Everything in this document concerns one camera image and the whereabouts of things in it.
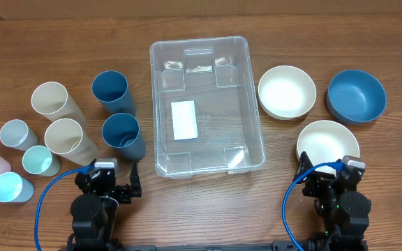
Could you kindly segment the cream bowl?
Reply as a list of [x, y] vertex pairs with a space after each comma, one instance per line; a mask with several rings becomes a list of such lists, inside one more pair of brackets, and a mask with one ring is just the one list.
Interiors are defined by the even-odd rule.
[[312, 122], [300, 132], [296, 145], [297, 159], [304, 151], [313, 166], [334, 162], [345, 155], [360, 157], [356, 137], [344, 125], [330, 120]]
[[260, 78], [258, 96], [268, 115], [278, 120], [292, 120], [311, 110], [317, 90], [312, 78], [302, 69], [276, 66]]

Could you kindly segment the mint green small cup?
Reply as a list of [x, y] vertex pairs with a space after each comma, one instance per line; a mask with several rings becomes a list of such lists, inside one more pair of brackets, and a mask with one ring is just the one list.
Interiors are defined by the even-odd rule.
[[46, 146], [32, 146], [22, 157], [22, 166], [30, 174], [54, 176], [61, 169], [59, 159]]

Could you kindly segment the dark blue bowl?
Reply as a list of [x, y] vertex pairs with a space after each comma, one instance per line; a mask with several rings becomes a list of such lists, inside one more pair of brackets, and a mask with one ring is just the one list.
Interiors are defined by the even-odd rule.
[[387, 94], [372, 74], [351, 69], [332, 78], [325, 102], [338, 121], [357, 125], [372, 122], [382, 115], [387, 106]]

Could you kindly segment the light blue small cup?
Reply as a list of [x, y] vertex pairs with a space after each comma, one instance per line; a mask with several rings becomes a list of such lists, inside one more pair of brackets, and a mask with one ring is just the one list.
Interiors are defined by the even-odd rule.
[[15, 172], [0, 175], [0, 202], [23, 203], [34, 195], [33, 185]]

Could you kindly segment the grey small cup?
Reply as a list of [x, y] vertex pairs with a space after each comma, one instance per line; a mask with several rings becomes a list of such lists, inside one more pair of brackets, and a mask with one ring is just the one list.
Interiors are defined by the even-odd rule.
[[13, 119], [1, 127], [0, 141], [4, 146], [27, 151], [39, 143], [39, 138], [23, 120]]

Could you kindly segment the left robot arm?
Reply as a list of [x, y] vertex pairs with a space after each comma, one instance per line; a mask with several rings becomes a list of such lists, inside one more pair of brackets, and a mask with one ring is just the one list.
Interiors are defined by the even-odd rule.
[[134, 162], [130, 183], [116, 184], [117, 160], [93, 160], [88, 170], [77, 173], [75, 184], [82, 191], [70, 206], [73, 234], [67, 250], [124, 250], [121, 241], [112, 237], [117, 209], [142, 196], [142, 187]]

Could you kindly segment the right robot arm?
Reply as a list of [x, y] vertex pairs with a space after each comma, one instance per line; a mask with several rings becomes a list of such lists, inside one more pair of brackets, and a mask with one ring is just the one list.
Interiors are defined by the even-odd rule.
[[325, 230], [306, 241], [294, 241], [298, 250], [367, 250], [364, 232], [369, 226], [371, 200], [357, 192], [357, 184], [365, 172], [365, 164], [357, 157], [345, 155], [336, 161], [335, 177], [321, 174], [307, 153], [300, 155], [299, 168], [294, 176], [304, 183], [304, 196], [315, 199], [316, 213], [322, 218]]

